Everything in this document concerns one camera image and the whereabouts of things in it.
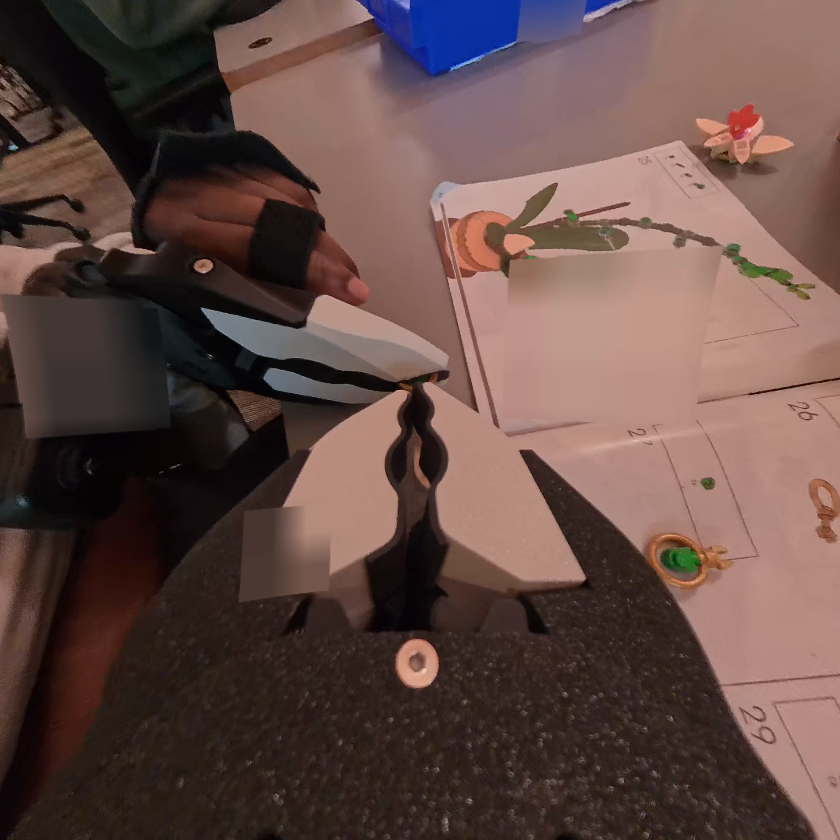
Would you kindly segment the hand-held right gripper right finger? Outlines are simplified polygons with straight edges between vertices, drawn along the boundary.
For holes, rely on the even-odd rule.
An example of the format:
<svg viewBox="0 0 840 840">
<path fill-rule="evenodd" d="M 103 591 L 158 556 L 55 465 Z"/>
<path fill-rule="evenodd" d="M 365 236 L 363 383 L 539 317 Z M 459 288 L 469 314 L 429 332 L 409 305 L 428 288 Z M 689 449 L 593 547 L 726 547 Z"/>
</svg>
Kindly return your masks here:
<svg viewBox="0 0 840 840">
<path fill-rule="evenodd" d="M 438 557 L 434 582 L 457 611 L 585 583 L 522 453 L 436 385 L 420 387 L 420 475 Z"/>
</svg>

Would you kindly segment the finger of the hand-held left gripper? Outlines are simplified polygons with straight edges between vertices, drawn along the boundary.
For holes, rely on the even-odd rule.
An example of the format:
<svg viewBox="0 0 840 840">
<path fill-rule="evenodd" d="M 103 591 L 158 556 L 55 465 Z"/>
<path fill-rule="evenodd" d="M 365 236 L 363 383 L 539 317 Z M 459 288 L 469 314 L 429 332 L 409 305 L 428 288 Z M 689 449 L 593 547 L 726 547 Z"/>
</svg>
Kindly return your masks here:
<svg viewBox="0 0 840 840">
<path fill-rule="evenodd" d="M 370 405 L 411 379 L 409 374 L 341 369 L 328 364 L 262 364 L 261 377 L 274 392 L 298 402 Z"/>
<path fill-rule="evenodd" d="M 216 331 L 267 359 L 315 362 L 389 382 L 449 370 L 446 352 L 400 325 L 333 297 L 316 297 L 299 328 L 208 308 L 202 313 Z"/>
</svg>

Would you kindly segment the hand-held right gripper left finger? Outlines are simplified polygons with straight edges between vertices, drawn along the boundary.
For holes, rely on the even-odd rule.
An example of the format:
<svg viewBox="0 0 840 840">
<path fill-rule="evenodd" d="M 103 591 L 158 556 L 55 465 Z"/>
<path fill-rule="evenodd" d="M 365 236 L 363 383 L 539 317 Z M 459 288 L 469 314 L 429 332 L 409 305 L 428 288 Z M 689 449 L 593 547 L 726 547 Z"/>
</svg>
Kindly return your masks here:
<svg viewBox="0 0 840 840">
<path fill-rule="evenodd" d="M 397 391 L 325 434 L 282 507 L 285 593 L 337 602 L 357 631 L 393 627 L 404 606 L 412 397 Z"/>
</svg>

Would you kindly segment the person's left forearm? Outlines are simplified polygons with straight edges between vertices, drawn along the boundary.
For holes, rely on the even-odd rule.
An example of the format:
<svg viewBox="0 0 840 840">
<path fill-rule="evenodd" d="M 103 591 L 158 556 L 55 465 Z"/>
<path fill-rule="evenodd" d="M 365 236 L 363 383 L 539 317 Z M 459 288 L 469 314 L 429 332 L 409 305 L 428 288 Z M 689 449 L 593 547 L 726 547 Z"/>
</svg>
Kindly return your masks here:
<svg viewBox="0 0 840 840">
<path fill-rule="evenodd" d="M 215 31 L 241 21 L 233 1 L 34 2 L 54 26 L 54 80 L 45 86 L 92 130 L 118 118 L 134 137 L 160 130 L 231 130 Z"/>
</svg>

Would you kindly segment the person's left hand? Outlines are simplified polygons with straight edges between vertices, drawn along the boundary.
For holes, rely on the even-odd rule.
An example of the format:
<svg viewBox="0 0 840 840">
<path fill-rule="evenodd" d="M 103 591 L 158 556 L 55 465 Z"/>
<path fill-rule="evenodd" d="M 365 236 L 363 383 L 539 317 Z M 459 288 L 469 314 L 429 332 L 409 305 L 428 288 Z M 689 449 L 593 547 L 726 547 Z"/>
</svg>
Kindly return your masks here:
<svg viewBox="0 0 840 840">
<path fill-rule="evenodd" d="M 178 244 L 242 276 L 359 306 L 369 288 L 327 233 L 317 184 L 261 135 L 163 131 L 135 192 L 134 244 Z"/>
</svg>

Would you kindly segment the white fluffy cloth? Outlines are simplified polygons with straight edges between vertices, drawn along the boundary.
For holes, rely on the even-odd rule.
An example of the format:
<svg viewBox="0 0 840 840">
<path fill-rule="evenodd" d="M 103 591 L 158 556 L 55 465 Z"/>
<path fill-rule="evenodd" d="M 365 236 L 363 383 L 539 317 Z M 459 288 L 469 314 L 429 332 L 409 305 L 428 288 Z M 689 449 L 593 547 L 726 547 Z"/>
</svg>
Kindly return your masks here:
<svg viewBox="0 0 840 840">
<path fill-rule="evenodd" d="M 121 249 L 137 255 L 151 253 L 148 249 L 135 247 L 132 235 L 128 232 L 111 234 L 94 243 L 85 244 L 67 241 L 33 248 L 1 245 L 1 294 L 20 294 L 27 278 L 38 268 L 54 262 L 62 254 L 79 250 L 84 256 L 92 254 L 100 257 L 111 249 Z"/>
</svg>

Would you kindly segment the black office chair base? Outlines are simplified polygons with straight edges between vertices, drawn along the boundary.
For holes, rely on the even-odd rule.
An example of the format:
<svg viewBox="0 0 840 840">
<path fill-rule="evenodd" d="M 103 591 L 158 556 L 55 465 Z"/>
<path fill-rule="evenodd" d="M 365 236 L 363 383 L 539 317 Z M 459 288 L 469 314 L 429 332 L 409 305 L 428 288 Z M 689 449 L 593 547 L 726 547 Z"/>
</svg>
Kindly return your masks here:
<svg viewBox="0 0 840 840">
<path fill-rule="evenodd" d="M 55 203 L 64 203 L 69 209 L 78 214 L 84 214 L 86 212 L 84 202 L 66 194 L 53 194 L 1 203 L 1 241 L 4 240 L 5 235 L 10 235 L 18 240 L 23 239 L 25 230 L 28 227 L 62 228 L 81 243 L 90 241 L 91 234 L 86 228 L 79 227 L 65 220 L 42 217 L 34 213 L 35 210 Z"/>
</svg>

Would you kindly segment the open instruction booklet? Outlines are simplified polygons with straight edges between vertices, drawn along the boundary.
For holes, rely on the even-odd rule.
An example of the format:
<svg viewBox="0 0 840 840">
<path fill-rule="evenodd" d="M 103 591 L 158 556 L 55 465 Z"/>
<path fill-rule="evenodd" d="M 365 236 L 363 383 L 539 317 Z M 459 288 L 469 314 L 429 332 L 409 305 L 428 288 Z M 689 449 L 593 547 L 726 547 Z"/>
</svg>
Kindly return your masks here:
<svg viewBox="0 0 840 840">
<path fill-rule="evenodd" d="M 739 726 L 838 838 L 838 295 L 677 141 L 431 199 L 479 413 L 643 554 L 728 550 L 693 627 Z"/>
</svg>

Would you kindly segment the blue plastic bin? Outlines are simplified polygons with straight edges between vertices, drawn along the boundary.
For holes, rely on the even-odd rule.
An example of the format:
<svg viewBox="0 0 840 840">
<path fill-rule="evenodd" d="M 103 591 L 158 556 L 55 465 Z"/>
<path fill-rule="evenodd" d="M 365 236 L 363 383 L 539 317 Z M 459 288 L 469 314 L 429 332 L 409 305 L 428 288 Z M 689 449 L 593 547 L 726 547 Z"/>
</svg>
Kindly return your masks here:
<svg viewBox="0 0 840 840">
<path fill-rule="evenodd" d="M 436 76 L 517 43 L 578 35 L 624 1 L 362 1 L 377 27 Z"/>
</svg>

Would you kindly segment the tan brick flower red centre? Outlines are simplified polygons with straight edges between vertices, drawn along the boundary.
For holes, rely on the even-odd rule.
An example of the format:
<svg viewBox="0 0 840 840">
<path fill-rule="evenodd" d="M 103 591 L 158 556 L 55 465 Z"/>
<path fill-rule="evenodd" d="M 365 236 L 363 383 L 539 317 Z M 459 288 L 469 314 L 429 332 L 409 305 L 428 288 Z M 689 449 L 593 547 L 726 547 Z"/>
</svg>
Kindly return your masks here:
<svg viewBox="0 0 840 840">
<path fill-rule="evenodd" d="M 703 148 L 712 160 L 746 165 L 795 146 L 782 136 L 765 133 L 763 115 L 752 103 L 730 111 L 725 122 L 698 118 L 695 123 L 706 137 Z"/>
</svg>

